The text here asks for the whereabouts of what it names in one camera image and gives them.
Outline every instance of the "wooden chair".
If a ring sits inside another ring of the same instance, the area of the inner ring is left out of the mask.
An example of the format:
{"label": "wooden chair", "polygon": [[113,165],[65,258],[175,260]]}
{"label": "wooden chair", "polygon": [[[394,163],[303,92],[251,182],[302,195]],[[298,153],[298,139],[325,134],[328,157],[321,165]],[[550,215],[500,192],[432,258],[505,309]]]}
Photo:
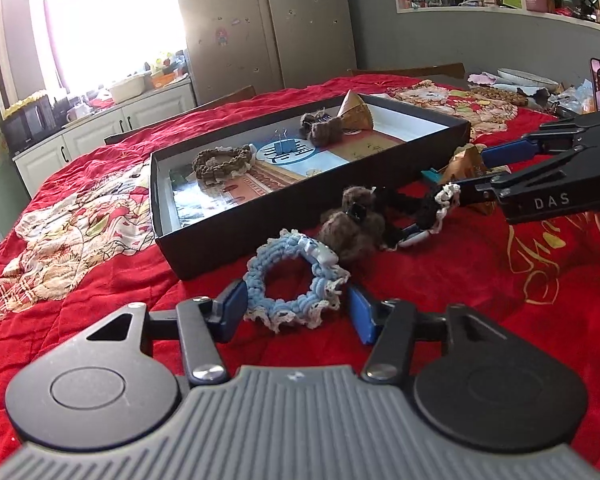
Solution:
{"label": "wooden chair", "polygon": [[446,75],[456,79],[464,79],[464,64],[450,63],[446,65],[423,66],[419,68],[403,68],[401,70],[355,70],[349,69],[350,75],[387,74],[422,77],[427,75]]}
{"label": "wooden chair", "polygon": [[[181,113],[179,115],[173,116],[173,117],[169,117],[168,119],[164,119],[162,121],[158,121],[157,123],[154,124],[150,124],[149,126],[143,126],[143,128],[149,128],[151,126],[157,126],[158,124],[163,124],[166,121],[171,121],[172,119],[178,118],[178,117],[183,117],[187,114],[190,114],[192,112],[201,112],[204,110],[212,110],[213,108],[218,108],[219,106],[225,105],[225,104],[229,104],[229,103],[239,103],[240,101],[246,101],[247,99],[251,99],[253,97],[256,97],[256,90],[253,86],[249,85],[249,86],[245,86],[245,88],[241,88],[240,90],[237,90],[231,94],[225,95],[224,97],[221,97],[219,99],[216,99],[215,101],[209,101],[208,103],[205,103],[201,106],[198,106],[196,108],[193,108],[193,110],[188,110],[184,113]],[[125,132],[123,134],[115,134],[109,137],[106,137],[104,139],[104,143],[107,146],[111,146],[112,144],[117,144],[119,142],[122,142],[125,139],[128,139],[130,136],[132,136],[134,133],[136,133],[138,130],[140,130],[140,128],[136,128],[135,130],[131,131],[131,132]]]}

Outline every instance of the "beige cabinet door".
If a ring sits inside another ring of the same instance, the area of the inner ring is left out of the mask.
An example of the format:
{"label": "beige cabinet door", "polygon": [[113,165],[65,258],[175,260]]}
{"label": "beige cabinet door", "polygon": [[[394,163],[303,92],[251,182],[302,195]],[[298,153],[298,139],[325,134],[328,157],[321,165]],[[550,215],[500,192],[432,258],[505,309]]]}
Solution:
{"label": "beige cabinet door", "polygon": [[128,132],[128,128],[125,126],[122,109],[119,108],[80,124],[62,136],[71,158],[77,158],[104,146],[104,139],[107,137],[123,132]]}
{"label": "beige cabinet door", "polygon": [[27,191],[33,197],[46,179],[64,168],[70,161],[71,157],[64,139],[62,136],[57,136],[27,150],[16,160],[16,166]]}
{"label": "beige cabinet door", "polygon": [[195,108],[190,85],[176,86],[122,107],[127,130],[137,130]]}

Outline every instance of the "black circular disc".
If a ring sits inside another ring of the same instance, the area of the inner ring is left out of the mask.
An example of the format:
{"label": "black circular disc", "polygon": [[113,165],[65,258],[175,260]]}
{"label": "black circular disc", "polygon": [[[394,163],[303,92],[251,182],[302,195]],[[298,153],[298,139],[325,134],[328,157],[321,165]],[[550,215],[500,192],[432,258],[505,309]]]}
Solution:
{"label": "black circular disc", "polygon": [[427,365],[414,383],[435,428],[468,446],[531,452],[568,442],[587,408],[570,369],[538,351],[474,343]]}
{"label": "black circular disc", "polygon": [[573,123],[581,128],[600,126],[600,111],[593,114],[582,114],[574,118]]}
{"label": "black circular disc", "polygon": [[42,358],[13,378],[5,404],[23,440],[69,452],[112,449],[173,413],[180,389],[164,365],[138,351],[100,348]]}

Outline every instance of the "window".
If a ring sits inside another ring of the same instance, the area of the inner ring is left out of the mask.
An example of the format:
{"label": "window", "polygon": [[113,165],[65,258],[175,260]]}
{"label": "window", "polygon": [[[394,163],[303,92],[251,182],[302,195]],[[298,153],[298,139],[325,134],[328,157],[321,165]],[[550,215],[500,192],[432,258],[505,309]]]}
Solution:
{"label": "window", "polygon": [[186,48],[178,0],[46,0],[46,12],[58,72],[74,93]]}

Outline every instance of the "shelf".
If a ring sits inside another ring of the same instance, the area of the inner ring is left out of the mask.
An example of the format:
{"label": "shelf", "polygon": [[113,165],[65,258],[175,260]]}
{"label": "shelf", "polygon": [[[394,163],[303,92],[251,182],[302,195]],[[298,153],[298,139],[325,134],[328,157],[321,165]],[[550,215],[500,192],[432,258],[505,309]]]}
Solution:
{"label": "shelf", "polygon": [[595,28],[600,30],[600,23],[586,22],[577,18],[570,18],[561,14],[551,14],[549,12],[534,12],[524,9],[509,9],[507,7],[423,7],[421,9],[398,9],[398,14],[407,14],[410,12],[497,12],[501,14],[518,14],[521,16],[533,16],[535,18],[546,18],[548,20],[557,20],[558,22],[572,23],[583,27]]}

